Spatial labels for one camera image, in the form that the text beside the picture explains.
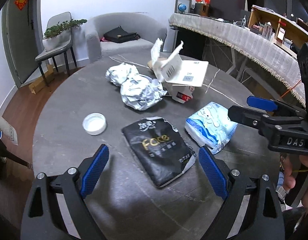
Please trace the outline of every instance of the red chinese door decoration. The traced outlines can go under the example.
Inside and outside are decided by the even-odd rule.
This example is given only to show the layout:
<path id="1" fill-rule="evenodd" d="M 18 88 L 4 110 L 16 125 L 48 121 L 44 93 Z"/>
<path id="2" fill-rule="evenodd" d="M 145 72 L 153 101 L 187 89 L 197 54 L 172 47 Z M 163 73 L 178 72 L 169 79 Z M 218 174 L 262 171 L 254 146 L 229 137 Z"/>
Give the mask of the red chinese door decoration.
<path id="1" fill-rule="evenodd" d="M 22 10 L 27 3 L 27 0 L 16 0 L 14 3 L 18 7 L 18 9 Z"/>

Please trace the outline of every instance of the door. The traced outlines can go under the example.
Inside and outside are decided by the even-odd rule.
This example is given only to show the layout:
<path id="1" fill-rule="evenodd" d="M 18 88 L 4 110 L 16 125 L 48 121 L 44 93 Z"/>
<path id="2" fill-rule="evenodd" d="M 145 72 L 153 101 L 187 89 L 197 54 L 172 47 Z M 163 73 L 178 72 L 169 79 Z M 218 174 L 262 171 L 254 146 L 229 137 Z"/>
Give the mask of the door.
<path id="1" fill-rule="evenodd" d="M 14 65 L 10 68 L 11 71 L 15 71 L 13 77 L 18 77 L 20 83 L 23 84 L 37 69 L 35 58 L 38 55 L 38 49 L 33 25 L 33 0 L 27 0 L 21 10 L 15 1 L 7 1 L 6 31 Z"/>

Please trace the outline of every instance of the blue gripper pad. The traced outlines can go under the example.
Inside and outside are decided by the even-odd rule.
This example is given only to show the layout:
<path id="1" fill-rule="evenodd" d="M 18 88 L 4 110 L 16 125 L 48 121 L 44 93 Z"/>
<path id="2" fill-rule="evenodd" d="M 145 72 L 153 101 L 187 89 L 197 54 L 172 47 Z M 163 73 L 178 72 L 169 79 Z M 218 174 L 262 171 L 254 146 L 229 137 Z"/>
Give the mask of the blue gripper pad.
<path id="1" fill-rule="evenodd" d="M 84 199 L 87 195 L 91 194 L 96 186 L 96 183 L 103 172 L 105 165 L 109 159 L 109 150 L 104 145 L 94 158 L 93 162 L 83 175 L 81 180 L 81 190 L 79 194 Z"/>
<path id="2" fill-rule="evenodd" d="M 228 197 L 227 179 L 215 162 L 215 157 L 209 154 L 205 147 L 201 147 L 198 152 L 199 163 L 205 175 L 213 187 L 215 194 L 225 200 Z"/>
<path id="3" fill-rule="evenodd" d="M 264 98 L 257 98 L 257 97 L 249 96 L 246 102 L 251 107 L 263 109 L 268 112 L 273 112 L 278 109 L 278 106 L 275 104 L 274 101 L 267 100 Z"/>

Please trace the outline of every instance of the gray chair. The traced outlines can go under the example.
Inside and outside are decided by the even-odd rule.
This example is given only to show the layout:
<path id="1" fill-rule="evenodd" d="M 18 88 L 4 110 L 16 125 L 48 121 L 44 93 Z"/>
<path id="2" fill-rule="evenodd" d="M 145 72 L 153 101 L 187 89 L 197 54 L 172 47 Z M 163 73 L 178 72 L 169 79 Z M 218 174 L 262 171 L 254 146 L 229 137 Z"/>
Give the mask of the gray chair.
<path id="1" fill-rule="evenodd" d="M 138 33 L 140 39 L 121 44 L 100 42 L 104 33 L 121 26 L 129 33 Z M 85 38 L 90 63 L 102 57 L 151 49 L 157 38 L 166 39 L 167 28 L 149 16 L 140 13 L 109 13 L 96 16 L 85 24 Z"/>
<path id="2" fill-rule="evenodd" d="M 70 12 L 65 12 L 65 13 L 61 13 L 58 15 L 53 16 L 52 18 L 50 18 L 48 20 L 47 23 L 47 28 L 60 24 L 62 22 L 65 21 L 70 21 L 72 19 L 71 13 Z M 56 71 L 58 72 L 58 68 L 56 65 L 56 61 L 55 61 L 55 56 L 64 53 L 64 58 L 65 58 L 65 65 L 66 65 L 66 70 L 67 70 L 67 75 L 70 76 L 69 73 L 69 66 L 68 66 L 68 59 L 67 59 L 67 51 L 71 50 L 72 53 L 72 57 L 74 60 L 74 64 L 75 67 L 77 68 L 77 63 L 76 63 L 76 59 L 75 59 L 75 55 L 74 55 L 74 50 L 73 50 L 73 36 L 72 36 L 72 30 L 70 30 L 70 35 L 67 41 L 63 41 L 57 48 L 49 50 L 49 51 L 43 51 L 41 54 L 39 54 L 36 58 L 35 58 L 35 62 L 37 62 L 39 70 L 41 71 L 41 75 L 43 76 L 43 79 L 45 81 L 46 86 L 48 86 L 48 82 L 46 80 L 46 77 L 44 75 L 44 71 L 41 68 L 41 63 L 44 60 L 47 60 L 49 58 L 53 59 Z"/>

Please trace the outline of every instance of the blue tissue package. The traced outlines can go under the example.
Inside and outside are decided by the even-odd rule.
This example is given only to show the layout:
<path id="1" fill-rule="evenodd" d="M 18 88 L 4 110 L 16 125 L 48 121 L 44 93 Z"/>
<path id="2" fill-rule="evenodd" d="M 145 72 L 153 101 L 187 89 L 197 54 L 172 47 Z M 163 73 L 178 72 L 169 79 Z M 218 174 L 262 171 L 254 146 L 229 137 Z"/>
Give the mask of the blue tissue package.
<path id="1" fill-rule="evenodd" d="M 218 153 L 232 138 L 237 127 L 228 117 L 228 109 L 210 102 L 186 119 L 185 129 L 202 147 L 205 144 L 212 154 Z"/>

